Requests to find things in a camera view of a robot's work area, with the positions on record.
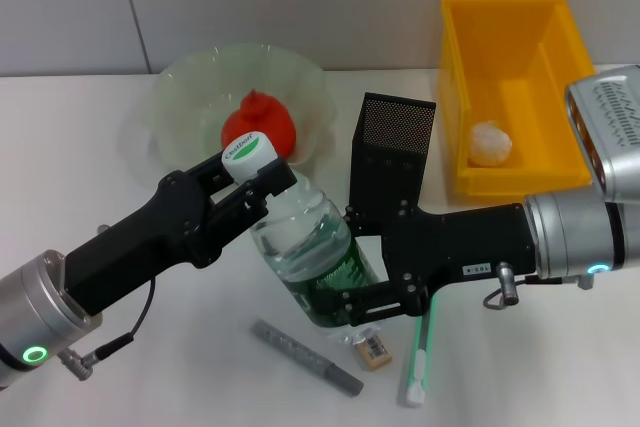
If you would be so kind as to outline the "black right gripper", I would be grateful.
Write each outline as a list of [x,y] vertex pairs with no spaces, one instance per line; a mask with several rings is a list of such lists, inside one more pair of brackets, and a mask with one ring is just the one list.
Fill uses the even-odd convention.
[[343,219],[353,237],[380,236],[383,230],[390,282],[319,290],[319,314],[353,327],[422,315],[441,288],[496,278],[501,263],[515,275],[536,270],[533,235],[520,204],[446,214],[416,208],[391,220],[395,214],[382,204],[346,207]]

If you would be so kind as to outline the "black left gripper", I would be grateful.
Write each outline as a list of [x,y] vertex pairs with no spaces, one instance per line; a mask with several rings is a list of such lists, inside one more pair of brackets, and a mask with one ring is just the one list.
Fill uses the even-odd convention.
[[90,315],[115,304],[177,264],[205,268],[219,257],[206,233],[227,245],[268,214],[267,197],[297,182],[278,157],[239,184],[213,210],[211,195],[234,183],[218,153],[163,178],[139,210],[73,250],[65,258],[64,287]]

